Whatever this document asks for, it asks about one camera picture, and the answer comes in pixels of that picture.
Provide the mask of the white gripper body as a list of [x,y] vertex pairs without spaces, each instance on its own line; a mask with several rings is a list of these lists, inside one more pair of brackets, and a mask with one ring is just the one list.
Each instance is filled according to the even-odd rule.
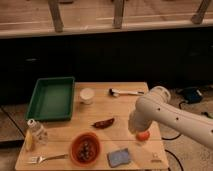
[[128,130],[132,134],[148,130],[151,124],[152,120],[138,111],[132,111],[129,115]]

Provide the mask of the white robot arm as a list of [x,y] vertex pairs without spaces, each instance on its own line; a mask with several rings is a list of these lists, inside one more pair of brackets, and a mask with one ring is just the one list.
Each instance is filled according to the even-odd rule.
[[176,108],[170,99],[170,92],[162,86],[140,96],[129,115],[128,130],[132,134],[146,131],[156,121],[213,150],[213,119]]

